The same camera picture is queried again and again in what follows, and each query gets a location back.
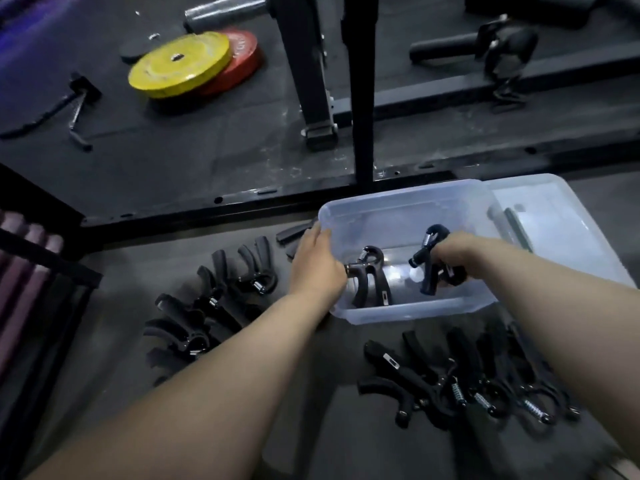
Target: black weight plate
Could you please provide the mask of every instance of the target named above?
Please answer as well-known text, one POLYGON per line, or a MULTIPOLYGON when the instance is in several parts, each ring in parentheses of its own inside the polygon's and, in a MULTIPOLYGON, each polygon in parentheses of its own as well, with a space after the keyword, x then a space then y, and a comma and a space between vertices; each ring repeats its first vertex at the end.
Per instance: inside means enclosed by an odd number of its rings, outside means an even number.
POLYGON ((133 34, 120 46, 120 58, 125 64, 135 64, 152 50, 185 35, 181 24, 157 31, 146 30, 133 34))

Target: weight plate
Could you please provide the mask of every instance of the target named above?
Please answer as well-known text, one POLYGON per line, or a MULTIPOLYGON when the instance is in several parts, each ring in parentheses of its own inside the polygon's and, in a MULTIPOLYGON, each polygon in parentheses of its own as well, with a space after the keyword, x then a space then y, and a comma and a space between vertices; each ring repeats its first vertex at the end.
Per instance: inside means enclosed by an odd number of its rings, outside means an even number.
POLYGON ((233 60, 224 71, 197 89, 203 96, 219 94, 236 87, 257 71, 263 62, 258 39, 251 32, 229 29, 222 30, 221 33, 229 38, 233 60))
POLYGON ((158 31, 138 31, 120 46, 120 58, 125 64, 135 64, 152 50, 184 34, 182 25, 174 25, 158 31))
POLYGON ((188 34, 142 57, 129 72, 129 85, 153 99, 178 96, 217 76, 232 56, 226 35, 188 34))

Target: yellow weight plate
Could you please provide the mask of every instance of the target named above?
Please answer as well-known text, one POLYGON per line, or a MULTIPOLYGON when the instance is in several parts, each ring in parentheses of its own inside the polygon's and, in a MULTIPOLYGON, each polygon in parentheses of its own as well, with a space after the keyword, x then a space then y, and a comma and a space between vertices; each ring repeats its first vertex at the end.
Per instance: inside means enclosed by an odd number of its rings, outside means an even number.
POLYGON ((142 57, 129 72, 129 85, 153 99, 178 96, 213 79, 232 57, 226 35, 188 34, 142 57))

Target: transparent plastic box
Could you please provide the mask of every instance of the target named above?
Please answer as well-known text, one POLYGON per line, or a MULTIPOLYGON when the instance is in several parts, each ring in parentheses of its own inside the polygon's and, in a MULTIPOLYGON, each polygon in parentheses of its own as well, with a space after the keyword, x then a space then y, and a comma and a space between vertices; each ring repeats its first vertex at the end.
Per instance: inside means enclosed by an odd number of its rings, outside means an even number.
POLYGON ((393 305, 374 306, 375 286, 369 275, 364 308, 351 301, 357 283, 347 290, 332 314, 353 324, 427 318, 469 313, 487 306, 495 297, 480 280, 457 287, 439 287, 435 296, 420 293, 422 267, 408 260, 420 249, 426 229, 443 224, 450 231, 464 230, 513 242, 509 224, 498 201, 479 180, 456 180, 327 202, 318 213, 322 228, 332 229, 332 252, 341 262, 354 262, 364 246, 385 254, 384 273, 393 305))

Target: hand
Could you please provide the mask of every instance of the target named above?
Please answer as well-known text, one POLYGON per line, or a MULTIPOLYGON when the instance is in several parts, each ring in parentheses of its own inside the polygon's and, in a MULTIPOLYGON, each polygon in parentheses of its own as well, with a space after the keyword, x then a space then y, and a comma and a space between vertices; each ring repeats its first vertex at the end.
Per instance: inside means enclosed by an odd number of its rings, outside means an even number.
POLYGON ((481 250, 487 246, 504 243, 500 239, 489 239, 468 232, 452 232, 444 241, 436 244, 431 250, 434 262, 443 262, 449 266, 464 266, 472 278, 480 276, 478 261, 481 250))
POLYGON ((289 294, 318 299, 328 311, 346 285, 344 265, 331 254, 331 229, 320 232, 320 224, 316 223, 300 240, 291 268, 289 294))

